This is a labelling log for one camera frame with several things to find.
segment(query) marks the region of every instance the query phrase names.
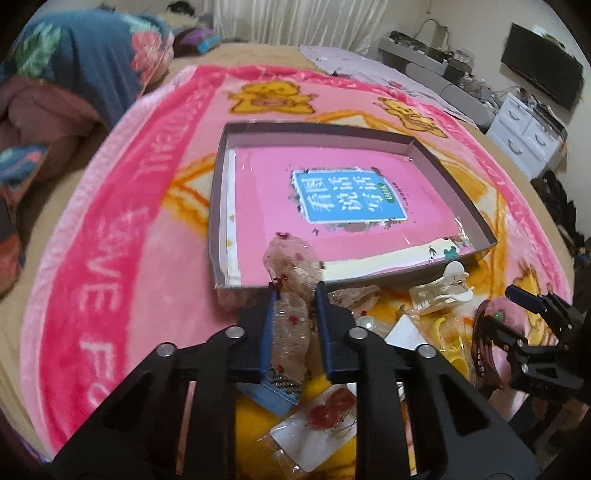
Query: white card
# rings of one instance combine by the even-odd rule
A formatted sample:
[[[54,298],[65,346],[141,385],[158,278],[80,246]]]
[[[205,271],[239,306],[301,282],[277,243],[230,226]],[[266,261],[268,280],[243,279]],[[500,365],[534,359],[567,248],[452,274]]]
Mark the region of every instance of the white card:
[[[304,472],[318,468],[357,435],[356,408],[334,429],[314,430],[307,427],[308,413],[323,405],[333,392],[343,387],[333,385],[304,409],[271,429],[271,437]]]
[[[392,331],[384,339],[388,345],[399,346],[406,350],[416,350],[419,345],[428,343],[408,315],[402,315]]]

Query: drawer handle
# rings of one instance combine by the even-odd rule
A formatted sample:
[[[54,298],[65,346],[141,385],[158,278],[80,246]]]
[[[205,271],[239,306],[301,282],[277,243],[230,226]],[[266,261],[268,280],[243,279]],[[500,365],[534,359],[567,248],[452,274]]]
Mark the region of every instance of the drawer handle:
[[[509,149],[515,154],[515,155],[521,155],[523,152],[517,148],[517,147],[513,147],[513,142],[511,140],[507,141],[509,143]]]
[[[542,145],[542,147],[546,147],[546,143],[544,142],[544,140],[540,140],[540,138],[538,137],[538,134],[535,134],[535,141],[538,142],[540,145]]]

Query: transparent plastic wrap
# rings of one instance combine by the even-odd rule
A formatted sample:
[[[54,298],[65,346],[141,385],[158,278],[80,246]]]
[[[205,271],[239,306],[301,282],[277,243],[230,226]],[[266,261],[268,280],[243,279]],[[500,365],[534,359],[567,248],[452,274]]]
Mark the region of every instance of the transparent plastic wrap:
[[[306,241],[277,232],[265,251],[263,263],[280,290],[292,291],[311,305],[314,289],[322,280],[323,263]]]
[[[379,300],[379,287],[369,285],[361,288],[343,288],[329,293],[329,302],[345,307],[353,313],[355,319],[367,315]]]
[[[474,384],[476,375],[463,319],[451,313],[435,319],[416,315],[410,317],[425,339]]]
[[[259,441],[288,480],[302,478],[357,435],[356,405],[346,385],[333,385]]]
[[[293,292],[281,293],[275,302],[272,341],[271,364],[275,371],[290,380],[304,382],[310,344],[308,308]]]

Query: chinese characters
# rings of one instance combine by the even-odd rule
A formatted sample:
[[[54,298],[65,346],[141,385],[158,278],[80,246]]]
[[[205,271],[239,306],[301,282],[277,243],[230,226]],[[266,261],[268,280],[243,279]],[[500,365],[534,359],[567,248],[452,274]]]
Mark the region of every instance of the chinese characters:
[[[374,171],[295,171],[292,181],[311,223],[406,219],[394,190]]]

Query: pink blanket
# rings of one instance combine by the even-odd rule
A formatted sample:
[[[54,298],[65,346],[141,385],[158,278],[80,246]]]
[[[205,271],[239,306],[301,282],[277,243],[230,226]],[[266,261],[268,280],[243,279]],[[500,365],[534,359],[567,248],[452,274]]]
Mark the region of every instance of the pink blanket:
[[[514,281],[569,299],[556,256],[511,179],[435,106],[399,90],[302,70],[189,67],[119,122],[41,262],[23,327],[21,375],[27,410],[52,454],[157,344],[203,342],[233,323],[216,305],[206,230],[222,129],[249,119],[334,122],[419,137],[499,239],[470,272],[475,301],[456,312],[468,323],[480,301]],[[378,318],[394,311],[383,302],[378,307]],[[539,318],[523,329],[532,342],[550,338]],[[508,399],[510,410],[519,404]],[[239,408],[238,429],[241,421]],[[239,452],[250,448],[240,441]]]

